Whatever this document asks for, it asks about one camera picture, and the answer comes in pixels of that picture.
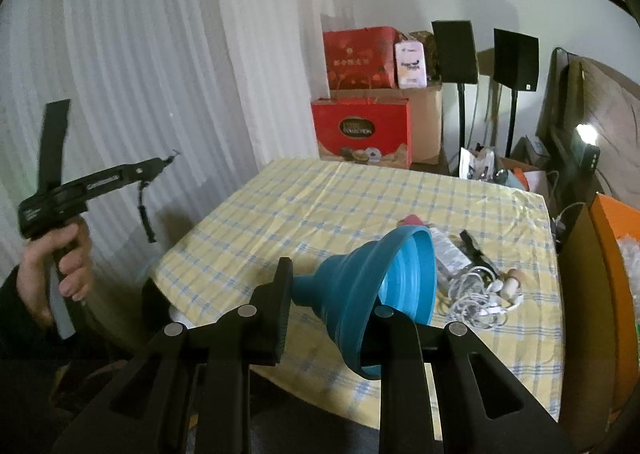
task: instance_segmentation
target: person's arm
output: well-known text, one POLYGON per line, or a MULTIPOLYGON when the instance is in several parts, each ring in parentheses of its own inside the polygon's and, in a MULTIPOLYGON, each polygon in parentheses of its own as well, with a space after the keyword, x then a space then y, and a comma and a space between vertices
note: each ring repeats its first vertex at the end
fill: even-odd
POLYGON ((44 360, 65 356, 66 348, 57 335, 47 302, 45 261, 54 250, 73 240, 78 247, 59 264, 66 275, 60 293, 80 300, 91 290, 91 240, 82 219, 29 243, 20 265, 0 287, 0 357, 44 360))

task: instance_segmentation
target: red gift bag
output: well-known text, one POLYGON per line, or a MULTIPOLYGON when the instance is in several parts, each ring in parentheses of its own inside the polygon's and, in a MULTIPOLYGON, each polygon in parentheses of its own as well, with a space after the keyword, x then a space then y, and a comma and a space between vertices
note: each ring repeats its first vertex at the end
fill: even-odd
POLYGON ((408 169, 407 98, 342 98, 311 104, 320 158, 408 169))
POLYGON ((396 88, 395 29, 331 31, 322 37, 330 89, 396 88))

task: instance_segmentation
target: sheer curtain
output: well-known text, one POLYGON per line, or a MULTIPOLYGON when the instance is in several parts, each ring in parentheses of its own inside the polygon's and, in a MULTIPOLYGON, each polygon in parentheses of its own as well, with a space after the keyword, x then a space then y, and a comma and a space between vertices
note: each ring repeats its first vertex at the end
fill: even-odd
POLYGON ((92 309, 113 335, 140 342, 136 277, 145 265, 269 161, 317 155, 308 105, 327 93, 321 25, 348 19, 344 4, 4 0, 2 278, 22 248, 15 209, 35 191, 44 104, 71 98, 64 181, 181 153, 145 191, 156 245, 146 242, 134 186, 91 201, 86 214, 92 309))

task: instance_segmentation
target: checkered tablecloth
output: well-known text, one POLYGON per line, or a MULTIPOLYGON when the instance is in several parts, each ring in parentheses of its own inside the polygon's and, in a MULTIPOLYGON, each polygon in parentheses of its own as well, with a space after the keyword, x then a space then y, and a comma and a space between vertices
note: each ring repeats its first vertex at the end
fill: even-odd
MULTIPOLYGON (((409 214, 457 234, 466 228, 502 270, 527 274, 525 302, 480 338, 558 418, 564 345, 558 269, 542 197, 498 185, 406 170, 274 161, 211 212, 159 263, 164 295, 197 325, 249 301, 273 278, 278 259, 313 273, 327 257, 379 239, 409 214)), ((433 325, 446 319, 436 305, 433 325)), ((430 392, 433 376, 427 367, 430 392)), ((292 305, 286 349, 262 376, 353 421, 379 427, 380 383, 348 370, 324 325, 292 305)), ((434 430, 440 436, 432 398, 434 430)))

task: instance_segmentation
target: speaker stand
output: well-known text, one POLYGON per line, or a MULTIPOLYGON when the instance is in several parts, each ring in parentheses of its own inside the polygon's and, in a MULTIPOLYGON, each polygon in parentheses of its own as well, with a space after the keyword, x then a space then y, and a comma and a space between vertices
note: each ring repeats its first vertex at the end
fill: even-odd
POLYGON ((458 85, 458 121, 460 122, 460 141, 458 142, 458 168, 460 168, 460 159, 462 152, 460 149, 465 148, 465 84, 458 85))
POLYGON ((513 144, 513 129, 516 125, 516 104, 518 103, 518 92, 511 89, 511 116, 509 117, 509 132, 507 133, 507 148, 504 157, 511 156, 511 145, 513 144))

